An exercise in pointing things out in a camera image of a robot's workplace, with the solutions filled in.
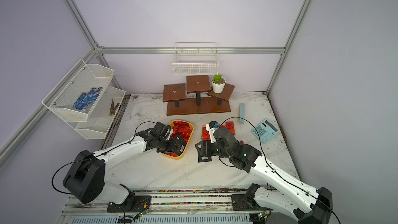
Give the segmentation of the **yellow plastic storage box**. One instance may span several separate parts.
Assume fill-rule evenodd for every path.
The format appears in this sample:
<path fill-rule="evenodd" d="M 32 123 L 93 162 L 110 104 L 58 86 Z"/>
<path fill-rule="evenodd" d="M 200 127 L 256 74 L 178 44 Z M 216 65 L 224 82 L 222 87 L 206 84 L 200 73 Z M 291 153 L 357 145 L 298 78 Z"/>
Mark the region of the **yellow plastic storage box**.
<path fill-rule="evenodd" d="M 180 135 L 180 139 L 183 139 L 185 141 L 185 144 L 183 144 L 179 148 L 179 151 L 177 153 L 167 152 L 163 153 L 163 155 L 178 160 L 181 159 L 185 154 L 186 148 L 188 147 L 188 144 L 194 132 L 194 126 L 191 123 L 182 120 L 174 120 L 170 123 L 170 126 L 172 128 L 170 141 Z"/>

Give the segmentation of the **red tea bag packet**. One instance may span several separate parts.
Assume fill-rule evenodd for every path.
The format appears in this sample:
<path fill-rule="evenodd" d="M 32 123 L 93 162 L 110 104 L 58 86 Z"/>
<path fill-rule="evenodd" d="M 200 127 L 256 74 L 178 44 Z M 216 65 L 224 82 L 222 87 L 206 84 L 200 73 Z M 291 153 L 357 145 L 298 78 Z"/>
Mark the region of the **red tea bag packet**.
<path fill-rule="evenodd" d="M 206 125 L 203 125 L 203 127 L 202 127 L 201 139 L 202 140 L 210 140 L 209 131 L 206 129 Z"/>
<path fill-rule="evenodd" d="M 226 121 L 226 128 L 229 130 L 233 135 L 235 135 L 235 127 L 233 121 Z"/>

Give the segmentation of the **black tea bag packet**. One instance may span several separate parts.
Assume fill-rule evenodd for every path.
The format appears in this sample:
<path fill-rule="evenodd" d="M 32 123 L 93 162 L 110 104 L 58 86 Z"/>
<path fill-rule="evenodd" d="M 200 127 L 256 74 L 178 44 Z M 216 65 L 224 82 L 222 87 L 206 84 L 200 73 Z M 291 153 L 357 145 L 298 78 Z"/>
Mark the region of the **black tea bag packet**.
<path fill-rule="evenodd" d="M 203 151 L 199 150 L 198 151 L 198 162 L 211 162 L 212 161 L 212 154 L 210 151 Z"/>

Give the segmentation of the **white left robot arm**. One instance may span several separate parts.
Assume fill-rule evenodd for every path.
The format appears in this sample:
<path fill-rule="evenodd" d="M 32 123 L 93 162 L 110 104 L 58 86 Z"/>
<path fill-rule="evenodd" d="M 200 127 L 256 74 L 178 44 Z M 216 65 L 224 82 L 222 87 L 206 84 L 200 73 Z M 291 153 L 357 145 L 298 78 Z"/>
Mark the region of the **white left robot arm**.
<path fill-rule="evenodd" d="M 63 186 L 83 204 L 102 200 L 123 205 L 134 197 L 134 192 L 123 184 L 107 182 L 106 173 L 124 160 L 151 149 L 158 153 L 183 154 L 188 142 L 180 134 L 172 136 L 172 133 L 169 127 L 165 133 L 146 130 L 108 149 L 96 152 L 84 150 L 71 163 Z"/>

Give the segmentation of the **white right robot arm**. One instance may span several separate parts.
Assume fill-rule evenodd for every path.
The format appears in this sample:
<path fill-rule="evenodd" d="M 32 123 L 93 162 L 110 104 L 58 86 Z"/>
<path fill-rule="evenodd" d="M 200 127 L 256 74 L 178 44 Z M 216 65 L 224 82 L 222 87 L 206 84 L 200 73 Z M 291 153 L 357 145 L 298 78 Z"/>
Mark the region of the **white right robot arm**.
<path fill-rule="evenodd" d="M 257 176 L 277 189 L 267 190 L 252 184 L 247 198 L 262 208 L 280 212 L 299 224 L 327 224 L 332 215 L 332 193 L 328 189 L 309 186 L 267 160 L 251 145 L 235 142 L 222 146 L 220 142 L 200 141 L 196 144 L 199 158 L 218 156 L 229 159 L 233 167 Z"/>

